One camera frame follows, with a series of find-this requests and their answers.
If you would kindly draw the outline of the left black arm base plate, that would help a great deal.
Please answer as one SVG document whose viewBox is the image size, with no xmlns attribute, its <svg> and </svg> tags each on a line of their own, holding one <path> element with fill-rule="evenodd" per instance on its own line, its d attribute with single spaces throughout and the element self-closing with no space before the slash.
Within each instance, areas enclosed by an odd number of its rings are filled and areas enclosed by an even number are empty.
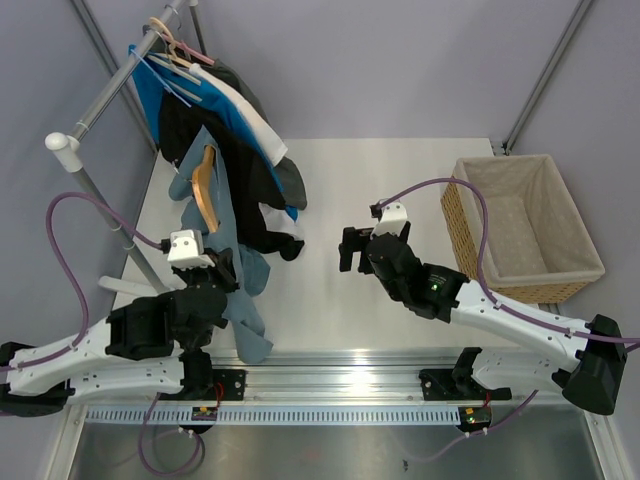
<svg viewBox="0 0 640 480">
<path fill-rule="evenodd" d="M 167 401 L 231 401 L 244 400 L 247 371 L 243 369 L 214 368 L 205 373 L 188 373 L 178 393 L 162 393 Z"/>
</svg>

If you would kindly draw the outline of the brown wooden hanger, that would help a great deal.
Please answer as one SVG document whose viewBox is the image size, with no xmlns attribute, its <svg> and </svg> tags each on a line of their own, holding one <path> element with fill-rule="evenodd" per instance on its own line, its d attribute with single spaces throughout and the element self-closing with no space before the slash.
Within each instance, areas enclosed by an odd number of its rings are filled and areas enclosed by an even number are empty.
<svg viewBox="0 0 640 480">
<path fill-rule="evenodd" d="M 211 178 L 215 165 L 215 150 L 212 145 L 205 145 L 203 158 L 192 172 L 192 190 L 198 210 L 209 233 L 216 233 L 219 221 L 210 195 Z"/>
</svg>

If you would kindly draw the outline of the grey-blue t shirt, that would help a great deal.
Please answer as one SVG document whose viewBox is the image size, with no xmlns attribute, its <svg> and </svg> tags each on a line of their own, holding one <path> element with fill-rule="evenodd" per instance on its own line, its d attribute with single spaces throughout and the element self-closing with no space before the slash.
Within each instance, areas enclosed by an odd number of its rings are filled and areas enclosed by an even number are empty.
<svg viewBox="0 0 640 480">
<path fill-rule="evenodd" d="M 209 184 L 209 195 L 219 222 L 214 233 L 208 231 L 193 196 L 191 183 L 193 171 L 202 163 L 207 147 L 214 152 Z M 273 343 L 265 337 L 265 324 L 253 298 L 266 288 L 270 266 L 256 250 L 238 242 L 236 216 L 224 157 L 216 140 L 205 127 L 199 130 L 187 150 L 178 173 L 170 184 L 169 197 L 174 201 L 189 201 L 181 215 L 181 226 L 201 231 L 206 248 L 216 253 L 227 248 L 232 250 L 238 288 L 227 295 L 228 304 L 224 315 L 232 325 L 239 359 L 245 364 L 262 362 L 271 353 Z"/>
</svg>

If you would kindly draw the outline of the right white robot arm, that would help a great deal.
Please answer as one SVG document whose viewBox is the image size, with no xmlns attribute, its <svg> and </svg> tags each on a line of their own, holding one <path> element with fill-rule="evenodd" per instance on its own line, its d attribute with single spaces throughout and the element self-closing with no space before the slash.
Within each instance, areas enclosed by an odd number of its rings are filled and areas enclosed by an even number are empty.
<svg viewBox="0 0 640 480">
<path fill-rule="evenodd" d="M 484 290 L 461 272 L 422 262 L 407 238 L 406 232 L 376 235 L 347 227 L 339 269 L 356 266 L 374 275 L 391 300 L 419 317 L 483 330 L 525 350 L 510 356 L 485 347 L 464 349 L 452 372 L 460 395 L 550 391 L 588 412 L 613 414 L 628 358 L 615 320 L 601 314 L 590 321 L 555 315 Z"/>
</svg>

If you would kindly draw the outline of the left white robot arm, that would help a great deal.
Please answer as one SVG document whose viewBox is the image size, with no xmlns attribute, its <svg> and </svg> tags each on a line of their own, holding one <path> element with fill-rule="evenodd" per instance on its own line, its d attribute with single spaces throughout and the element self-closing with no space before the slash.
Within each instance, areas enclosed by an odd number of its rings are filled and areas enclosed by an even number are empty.
<svg viewBox="0 0 640 480">
<path fill-rule="evenodd" d="M 221 386 L 204 348 L 228 321 L 229 294 L 239 288 L 233 252 L 206 250 L 193 267 L 174 269 L 185 287 L 140 297 L 113 310 L 81 340 L 43 347 L 7 342 L 1 365 L 1 413 L 47 416 L 68 404 L 158 395 L 200 400 Z"/>
</svg>

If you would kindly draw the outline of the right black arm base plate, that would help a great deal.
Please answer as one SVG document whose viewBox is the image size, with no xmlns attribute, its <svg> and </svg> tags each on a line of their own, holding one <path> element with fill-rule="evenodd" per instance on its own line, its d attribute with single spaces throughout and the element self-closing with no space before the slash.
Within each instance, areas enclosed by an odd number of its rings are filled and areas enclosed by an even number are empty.
<svg viewBox="0 0 640 480">
<path fill-rule="evenodd" d="M 488 390 L 473 379 L 456 381 L 452 369 L 422 369 L 418 379 L 425 401 L 507 401 L 513 398 L 509 388 Z"/>
</svg>

